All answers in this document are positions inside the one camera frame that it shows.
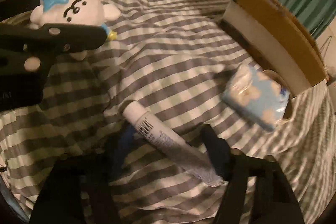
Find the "gray and white striped bedsheet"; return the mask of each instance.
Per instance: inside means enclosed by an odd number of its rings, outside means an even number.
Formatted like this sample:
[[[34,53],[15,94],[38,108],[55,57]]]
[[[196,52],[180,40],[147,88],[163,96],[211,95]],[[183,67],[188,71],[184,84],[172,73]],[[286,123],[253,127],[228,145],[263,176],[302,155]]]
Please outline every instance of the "gray and white striped bedsheet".
[[[60,56],[42,103],[1,115],[1,157],[26,213],[55,160],[101,147],[124,121],[118,108],[132,99],[203,152],[197,128],[209,123],[247,155],[274,155],[305,222],[313,223],[335,192],[335,115],[325,83],[295,98],[292,122],[266,133],[219,98],[225,87],[221,72],[241,62],[255,64],[217,27],[229,0],[102,1],[122,12],[108,22],[118,40],[90,52],[83,62]],[[253,184],[251,179],[242,223],[248,221]],[[137,136],[122,176],[110,182],[110,189],[124,223],[211,223],[225,186],[208,187]],[[93,223],[85,192],[82,199]]]

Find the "cylindrical container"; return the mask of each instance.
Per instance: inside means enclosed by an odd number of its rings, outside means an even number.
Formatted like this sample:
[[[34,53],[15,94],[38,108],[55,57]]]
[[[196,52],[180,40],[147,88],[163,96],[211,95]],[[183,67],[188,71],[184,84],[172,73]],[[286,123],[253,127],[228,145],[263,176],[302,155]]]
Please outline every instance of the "cylindrical container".
[[[224,183],[216,174],[208,155],[187,144],[137,101],[131,102],[125,108],[123,116],[146,140],[190,174],[212,187]]]

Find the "blue and white package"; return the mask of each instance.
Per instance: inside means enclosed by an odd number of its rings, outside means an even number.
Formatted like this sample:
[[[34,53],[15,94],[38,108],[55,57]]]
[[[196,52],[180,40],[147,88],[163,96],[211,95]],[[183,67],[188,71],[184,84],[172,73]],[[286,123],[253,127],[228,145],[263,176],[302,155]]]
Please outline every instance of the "blue and white package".
[[[283,118],[289,91],[264,73],[242,64],[229,80],[222,100],[271,132]]]

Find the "white plush character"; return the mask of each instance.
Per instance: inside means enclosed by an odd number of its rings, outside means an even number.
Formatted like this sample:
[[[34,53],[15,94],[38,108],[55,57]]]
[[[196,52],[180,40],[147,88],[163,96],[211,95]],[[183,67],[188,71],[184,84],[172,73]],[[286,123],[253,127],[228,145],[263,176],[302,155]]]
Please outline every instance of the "white plush character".
[[[71,23],[82,25],[96,25],[105,29],[109,39],[113,39],[115,32],[111,32],[106,21],[116,20],[120,11],[113,4],[102,4],[100,0],[41,0],[31,13],[30,20],[34,26],[40,27],[45,23]],[[87,51],[72,53],[76,60],[83,60]]]

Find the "open cardboard box flap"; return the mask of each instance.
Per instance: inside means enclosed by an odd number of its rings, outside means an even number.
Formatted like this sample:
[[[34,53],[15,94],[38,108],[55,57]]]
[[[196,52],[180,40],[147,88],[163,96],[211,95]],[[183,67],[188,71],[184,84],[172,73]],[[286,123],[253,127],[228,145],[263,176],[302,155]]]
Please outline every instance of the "open cardboard box flap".
[[[294,96],[325,79],[315,40],[278,0],[231,0],[223,19],[252,46],[253,57],[266,59],[270,65],[263,68],[275,70]]]

